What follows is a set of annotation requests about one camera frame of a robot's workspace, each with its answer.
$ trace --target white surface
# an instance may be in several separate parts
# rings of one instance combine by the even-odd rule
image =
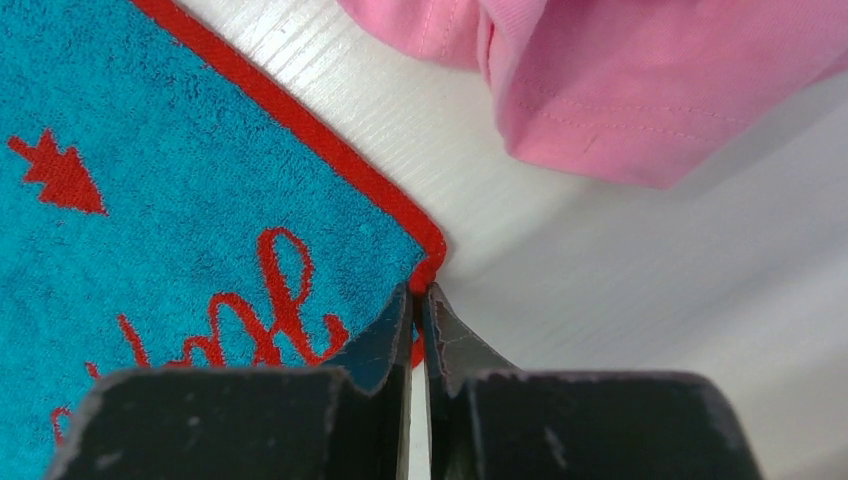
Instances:
[[[509,159],[478,77],[403,58],[333,0],[184,2],[430,212],[448,296],[508,358],[701,372],[769,478],[848,478],[848,76],[641,190]]]

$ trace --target terry cloth fabric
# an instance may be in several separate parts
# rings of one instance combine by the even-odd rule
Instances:
[[[316,364],[423,291],[439,230],[166,0],[0,0],[0,477],[93,379]]]
[[[339,0],[418,58],[482,72],[507,151],[669,187],[848,68],[845,0]]]

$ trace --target red towel border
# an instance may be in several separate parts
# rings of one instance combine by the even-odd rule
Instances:
[[[339,175],[394,217],[427,253],[409,280],[414,294],[425,292],[444,262],[447,245],[442,232],[423,210],[271,78],[173,0],[129,1],[218,73],[238,85],[274,120],[290,129]],[[412,348],[413,365],[423,359],[423,347],[422,337],[419,337]]]

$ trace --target pink fabric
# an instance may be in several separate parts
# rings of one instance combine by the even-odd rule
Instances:
[[[848,0],[339,0],[395,48],[478,69],[507,151],[668,187],[848,68]]]

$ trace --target blue towel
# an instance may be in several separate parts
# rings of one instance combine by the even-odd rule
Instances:
[[[319,363],[435,275],[426,216],[169,0],[0,0],[0,46],[0,478],[101,375]]]

